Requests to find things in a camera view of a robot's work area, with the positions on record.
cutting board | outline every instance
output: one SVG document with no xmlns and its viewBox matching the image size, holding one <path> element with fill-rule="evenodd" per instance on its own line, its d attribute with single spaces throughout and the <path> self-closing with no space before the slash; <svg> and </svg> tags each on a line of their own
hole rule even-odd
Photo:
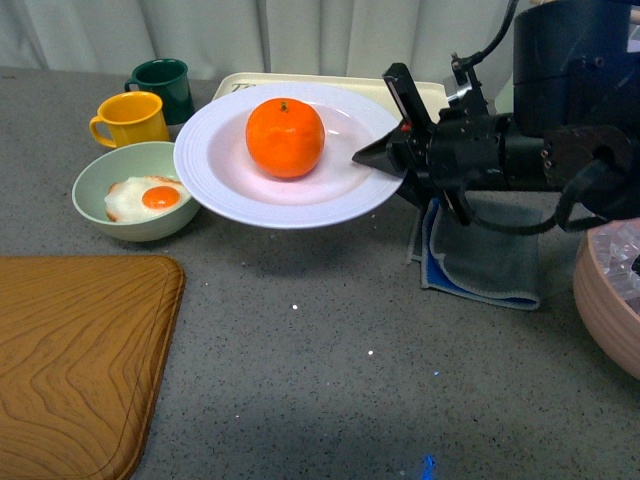
<svg viewBox="0 0 640 480">
<path fill-rule="evenodd" d="M 185 277 L 162 256 L 0 257 L 0 479 L 125 479 Z"/>
</svg>

speckled countertop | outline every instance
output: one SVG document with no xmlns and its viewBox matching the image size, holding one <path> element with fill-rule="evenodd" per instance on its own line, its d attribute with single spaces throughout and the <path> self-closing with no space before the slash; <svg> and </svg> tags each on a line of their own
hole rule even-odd
<svg viewBox="0 0 640 480">
<path fill-rule="evenodd" d="M 134 479 L 417 480 L 427 457 L 439 480 L 640 478 L 640 382 L 575 308 L 579 236 L 540 237 L 535 312 L 421 290 L 405 264 L 416 212 L 397 196 L 309 231 L 202 209 L 161 241 L 105 237 L 71 187 L 106 152 L 87 125 L 124 80 L 0 68 L 0 253 L 154 253 L 184 267 Z M 197 107 L 217 85 L 192 82 Z"/>
</svg>

pink bowl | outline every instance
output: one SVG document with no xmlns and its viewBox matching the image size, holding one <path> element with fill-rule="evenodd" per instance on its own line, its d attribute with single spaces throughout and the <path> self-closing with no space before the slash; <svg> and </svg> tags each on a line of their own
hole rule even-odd
<svg viewBox="0 0 640 480">
<path fill-rule="evenodd" d="M 633 222 L 640 226 L 640 220 Z M 616 293 L 602 272 L 592 242 L 595 232 L 590 230 L 578 249 L 573 275 L 576 305 L 602 350 L 640 379 L 640 316 Z"/>
</svg>

egg yolk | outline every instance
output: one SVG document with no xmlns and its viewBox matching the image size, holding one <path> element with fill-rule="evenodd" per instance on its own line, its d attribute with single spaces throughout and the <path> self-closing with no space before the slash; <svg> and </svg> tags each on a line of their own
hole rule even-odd
<svg viewBox="0 0 640 480">
<path fill-rule="evenodd" d="M 150 188 L 142 195 L 142 203 L 153 209 L 171 207 L 179 200 L 180 192 L 167 185 Z"/>
</svg>

blue cloth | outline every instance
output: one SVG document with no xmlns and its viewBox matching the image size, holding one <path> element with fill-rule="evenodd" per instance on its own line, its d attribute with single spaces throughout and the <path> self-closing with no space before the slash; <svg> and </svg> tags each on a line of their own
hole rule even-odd
<svg viewBox="0 0 640 480">
<path fill-rule="evenodd" d="M 476 200 L 476 212 L 505 224 L 533 224 L 542 212 Z M 421 286 L 521 310 L 540 306 L 538 235 L 519 236 L 461 226 L 433 200 L 418 213 L 408 258 L 421 263 Z"/>
</svg>

